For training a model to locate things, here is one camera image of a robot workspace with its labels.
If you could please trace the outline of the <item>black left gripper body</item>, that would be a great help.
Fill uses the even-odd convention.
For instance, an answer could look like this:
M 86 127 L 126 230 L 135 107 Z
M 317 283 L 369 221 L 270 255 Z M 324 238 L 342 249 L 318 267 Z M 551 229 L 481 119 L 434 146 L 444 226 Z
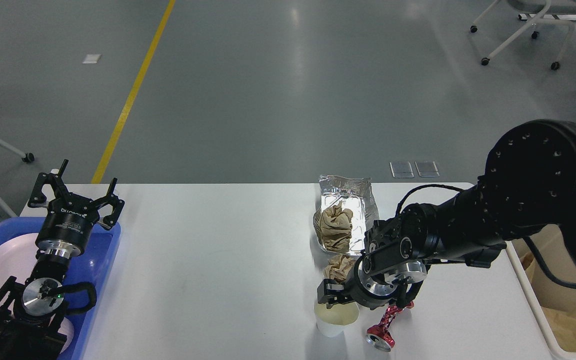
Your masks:
M 48 210 L 45 220 L 35 239 L 39 250 L 62 249 L 68 257 L 84 255 L 94 225 L 99 220 L 99 211 L 57 209 Z

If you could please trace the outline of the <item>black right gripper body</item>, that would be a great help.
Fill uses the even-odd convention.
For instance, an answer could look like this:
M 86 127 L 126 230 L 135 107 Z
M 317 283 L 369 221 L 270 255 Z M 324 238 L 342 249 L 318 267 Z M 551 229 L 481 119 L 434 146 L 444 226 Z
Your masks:
M 401 283 L 414 284 L 424 281 L 427 275 L 427 266 L 420 260 L 405 261 L 396 266 L 393 273 L 386 273 L 382 278 L 381 275 L 368 275 L 363 269 L 363 260 L 358 260 L 347 280 L 355 280 L 358 283 L 352 292 L 355 303 L 375 310 L 396 303 L 397 290 Z

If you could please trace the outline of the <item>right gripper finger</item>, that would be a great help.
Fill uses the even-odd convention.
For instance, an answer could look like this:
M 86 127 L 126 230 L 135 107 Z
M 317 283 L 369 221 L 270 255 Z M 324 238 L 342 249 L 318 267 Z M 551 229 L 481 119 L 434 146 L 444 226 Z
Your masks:
M 326 306 L 354 303 L 352 293 L 357 285 L 357 281 L 352 279 L 343 283 L 334 279 L 323 279 L 317 287 L 317 303 Z
M 399 309 L 412 309 L 414 307 L 414 300 L 418 296 L 419 290 L 423 285 L 423 281 L 413 284 L 400 283 L 397 288 L 397 298 L 395 305 Z

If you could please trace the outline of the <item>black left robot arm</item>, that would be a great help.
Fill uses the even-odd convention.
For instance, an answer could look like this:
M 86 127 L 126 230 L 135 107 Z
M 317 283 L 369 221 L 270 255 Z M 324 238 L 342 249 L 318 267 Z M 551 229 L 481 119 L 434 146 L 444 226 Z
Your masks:
M 35 239 L 36 263 L 28 278 L 9 276 L 0 287 L 0 360 L 55 360 L 67 337 L 60 333 L 67 316 L 85 314 L 98 302 L 94 283 L 66 284 L 71 261 L 84 255 L 94 226 L 109 231 L 119 221 L 125 202 L 115 194 L 113 178 L 104 196 L 88 198 L 63 182 L 68 161 L 57 173 L 41 172 L 28 207 L 45 208 Z

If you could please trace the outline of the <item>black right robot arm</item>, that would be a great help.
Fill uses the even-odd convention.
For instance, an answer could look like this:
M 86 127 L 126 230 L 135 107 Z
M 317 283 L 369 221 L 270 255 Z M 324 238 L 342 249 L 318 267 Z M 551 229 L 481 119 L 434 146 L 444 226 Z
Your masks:
M 446 261 L 490 268 L 506 242 L 556 225 L 576 265 L 576 123 L 534 120 L 506 132 L 477 184 L 440 205 L 398 205 L 366 231 L 343 282 L 324 279 L 317 302 L 370 309 L 413 301 L 430 266 Z

